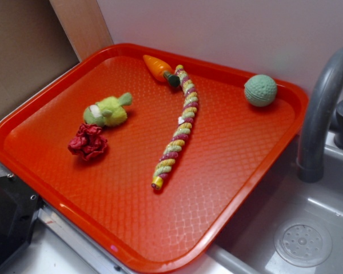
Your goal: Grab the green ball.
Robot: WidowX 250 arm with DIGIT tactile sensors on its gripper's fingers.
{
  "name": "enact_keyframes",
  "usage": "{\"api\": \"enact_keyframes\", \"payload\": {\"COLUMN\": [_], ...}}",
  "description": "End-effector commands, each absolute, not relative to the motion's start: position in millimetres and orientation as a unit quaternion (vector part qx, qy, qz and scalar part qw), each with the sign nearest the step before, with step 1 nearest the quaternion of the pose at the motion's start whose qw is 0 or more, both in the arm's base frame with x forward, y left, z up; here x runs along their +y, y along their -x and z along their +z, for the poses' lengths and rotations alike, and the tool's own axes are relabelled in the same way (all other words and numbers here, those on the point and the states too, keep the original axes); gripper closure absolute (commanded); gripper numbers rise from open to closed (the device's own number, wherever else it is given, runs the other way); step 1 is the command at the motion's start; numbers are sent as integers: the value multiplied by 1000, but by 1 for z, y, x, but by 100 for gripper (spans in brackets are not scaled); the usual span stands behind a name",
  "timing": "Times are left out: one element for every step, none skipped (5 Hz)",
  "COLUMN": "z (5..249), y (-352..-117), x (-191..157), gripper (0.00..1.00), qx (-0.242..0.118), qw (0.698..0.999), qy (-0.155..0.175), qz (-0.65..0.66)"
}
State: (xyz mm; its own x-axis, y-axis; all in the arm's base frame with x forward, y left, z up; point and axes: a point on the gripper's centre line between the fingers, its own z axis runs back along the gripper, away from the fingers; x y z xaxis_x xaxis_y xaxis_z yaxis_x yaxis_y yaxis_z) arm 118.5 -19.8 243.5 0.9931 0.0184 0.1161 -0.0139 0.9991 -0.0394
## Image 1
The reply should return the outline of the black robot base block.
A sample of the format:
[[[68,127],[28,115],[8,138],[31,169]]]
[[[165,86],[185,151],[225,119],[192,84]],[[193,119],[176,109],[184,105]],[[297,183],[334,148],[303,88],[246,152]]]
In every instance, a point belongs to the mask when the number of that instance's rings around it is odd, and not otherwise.
[[[20,178],[0,177],[0,270],[30,245],[40,203]]]

